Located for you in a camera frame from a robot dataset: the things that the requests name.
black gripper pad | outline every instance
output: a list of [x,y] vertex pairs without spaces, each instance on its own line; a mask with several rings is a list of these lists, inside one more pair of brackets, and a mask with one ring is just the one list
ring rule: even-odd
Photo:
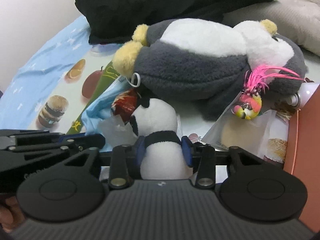
[[309,240],[300,221],[263,224],[227,211],[211,190],[189,180],[136,180],[111,191],[102,205],[79,220],[50,224],[27,220],[15,240]]

blue blanket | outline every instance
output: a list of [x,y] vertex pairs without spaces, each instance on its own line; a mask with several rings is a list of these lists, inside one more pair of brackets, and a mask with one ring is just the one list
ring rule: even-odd
[[19,69],[0,99],[0,129],[28,128],[64,73],[92,47],[89,34],[89,24],[81,16]]

gray pillow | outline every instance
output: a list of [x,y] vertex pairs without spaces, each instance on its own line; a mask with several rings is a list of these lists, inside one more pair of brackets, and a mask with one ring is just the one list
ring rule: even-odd
[[320,56],[320,0],[274,0],[227,13],[223,24],[269,19],[278,33]]

black jacket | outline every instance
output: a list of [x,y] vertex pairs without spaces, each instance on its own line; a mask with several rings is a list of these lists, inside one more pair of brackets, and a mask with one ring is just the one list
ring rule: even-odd
[[200,18],[221,22],[222,14],[272,0],[76,0],[87,18],[89,43],[122,43],[139,24],[151,25],[173,18]]

orange box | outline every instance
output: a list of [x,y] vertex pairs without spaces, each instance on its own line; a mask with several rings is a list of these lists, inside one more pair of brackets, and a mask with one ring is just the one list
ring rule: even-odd
[[284,170],[307,187],[308,200],[300,220],[320,231],[320,87],[289,121]]

